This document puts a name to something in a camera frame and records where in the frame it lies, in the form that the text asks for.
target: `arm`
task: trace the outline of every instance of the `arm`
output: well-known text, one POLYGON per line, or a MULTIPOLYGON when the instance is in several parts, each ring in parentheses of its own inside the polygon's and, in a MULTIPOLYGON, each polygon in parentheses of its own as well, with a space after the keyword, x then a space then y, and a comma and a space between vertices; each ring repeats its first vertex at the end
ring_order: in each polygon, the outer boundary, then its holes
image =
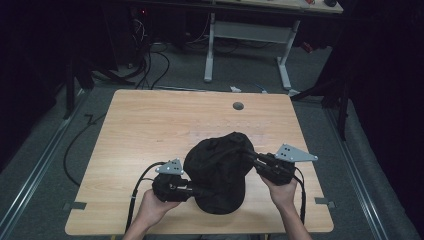
POLYGON ((161 202, 151 189, 147 190, 141 200, 137 216, 125 233, 123 240, 143 239, 149 228, 159 223, 169 210, 179 204, 179 202, 161 202))
POLYGON ((262 181, 268 186, 272 202, 277 206, 283 220, 284 228, 291 240, 312 239, 305 226, 300 221, 294 206, 294 194, 297 182, 292 179, 289 184, 277 186, 268 179, 262 177, 262 181))

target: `wooden table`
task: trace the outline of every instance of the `wooden table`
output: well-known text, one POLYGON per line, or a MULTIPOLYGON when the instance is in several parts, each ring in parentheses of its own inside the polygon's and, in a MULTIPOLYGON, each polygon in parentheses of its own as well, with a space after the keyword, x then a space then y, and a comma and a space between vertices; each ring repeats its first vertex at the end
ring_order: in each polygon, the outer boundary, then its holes
MULTIPOLYGON (((255 151, 275 153, 283 143, 307 151, 290 98, 281 94, 118 90, 111 102, 66 224, 70 235, 113 235, 125 230, 130 196, 141 173, 152 163, 180 158, 199 141, 238 131, 255 151), (243 110, 235 110, 241 102, 243 110)), ((315 198, 323 193, 313 164, 296 164, 305 175, 306 228, 329 232, 333 222, 326 205, 315 198)), ((147 177, 157 173, 150 171, 147 177)), ((151 182, 142 182, 136 208, 151 182)), ((300 187, 295 205, 300 207, 300 187)), ((256 171, 246 176, 242 206, 228 215, 199 209, 193 198, 171 210, 151 228, 157 234, 219 234, 284 232, 269 191, 256 171)))

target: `metal bracket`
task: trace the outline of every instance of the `metal bracket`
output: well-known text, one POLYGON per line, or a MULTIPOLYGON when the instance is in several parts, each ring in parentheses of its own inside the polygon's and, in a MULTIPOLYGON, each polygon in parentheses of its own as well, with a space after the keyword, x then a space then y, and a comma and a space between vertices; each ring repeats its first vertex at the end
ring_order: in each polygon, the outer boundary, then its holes
POLYGON ((275 158, 286 162, 307 162, 318 160, 317 156, 309 154, 286 143, 278 149, 277 154, 275 154, 275 158))
POLYGON ((172 161, 167 162, 166 164, 156 168, 157 173, 171 174, 171 175, 183 175, 184 170, 181 166, 179 158, 176 158, 172 161))

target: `hand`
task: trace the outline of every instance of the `hand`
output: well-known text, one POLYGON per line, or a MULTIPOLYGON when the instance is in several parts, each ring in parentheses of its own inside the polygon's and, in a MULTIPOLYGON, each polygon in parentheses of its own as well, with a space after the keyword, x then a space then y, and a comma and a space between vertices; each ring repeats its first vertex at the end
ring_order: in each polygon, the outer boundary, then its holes
POLYGON ((281 186, 275 185, 262 176, 261 179, 268 186, 272 202, 277 206, 278 210, 294 207, 294 194, 297 186, 297 181, 294 178, 290 183, 281 186))
POLYGON ((169 210, 179 204, 180 202, 162 202, 152 189, 147 190, 141 200, 137 216, 123 239, 142 239, 149 228, 159 223, 169 210))

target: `gray carpet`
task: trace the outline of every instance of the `gray carpet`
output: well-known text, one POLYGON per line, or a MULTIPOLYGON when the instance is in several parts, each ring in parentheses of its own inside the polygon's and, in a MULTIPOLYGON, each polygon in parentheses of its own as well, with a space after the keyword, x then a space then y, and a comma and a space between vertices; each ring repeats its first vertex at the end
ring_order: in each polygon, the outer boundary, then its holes
MULTIPOLYGON (((261 51, 273 55, 275 47, 278 46, 270 46, 261 51)), ((164 45, 154 48, 154 50, 160 49, 164 49, 164 45)), ((218 50, 228 51, 231 48, 218 50)), ((324 49, 308 54, 302 49, 294 48, 287 62, 293 88, 301 91, 312 87, 330 52, 331 49, 324 49)), ((260 92, 261 89, 255 85, 258 84, 270 93, 287 93, 282 89, 274 58, 263 57, 257 54, 256 49, 239 47, 231 54, 217 53, 214 80, 208 84, 203 82, 205 49, 187 48, 186 51, 182 51, 169 46, 163 54, 169 58, 171 64, 167 74, 158 82, 158 87, 230 91, 230 86, 236 86, 243 92, 260 92)), ((152 69, 148 76, 150 84, 163 73, 166 66, 166 60, 162 56, 152 54, 152 69)), ((107 111, 114 91, 124 87, 110 82, 96 82, 96 87, 88 93, 86 101, 75 114, 63 139, 59 142, 50 167, 14 226, 9 239, 110 239, 110 236, 73 237, 64 232, 69 212, 63 210, 63 206, 65 203, 73 202, 78 189, 64 174, 63 157, 74 137, 87 126, 88 117, 85 115, 91 114, 94 118, 101 116, 107 111)), ((57 97, 58 104, 36 124, 32 134, 0 175, 1 216, 7 213, 49 139, 62 123, 65 113, 64 99, 65 95, 61 92, 57 97)), ((329 121, 329 111, 321 108, 319 99, 319 97, 308 97, 293 103, 308 148, 310 152, 320 157, 314 165, 324 195, 335 203, 335 207, 330 208, 334 230, 312 236, 314 239, 374 239, 352 185, 344 154, 339 147, 339 139, 329 121)), ((99 121, 88 128, 69 151, 69 172, 77 181, 82 179, 101 125, 102 121, 99 121)), ((346 127, 346 144, 375 202, 388 238, 419 239, 379 168, 351 104, 346 127)), ((285 239, 285 237, 284 234, 277 234, 273 235, 272 239, 285 239)))

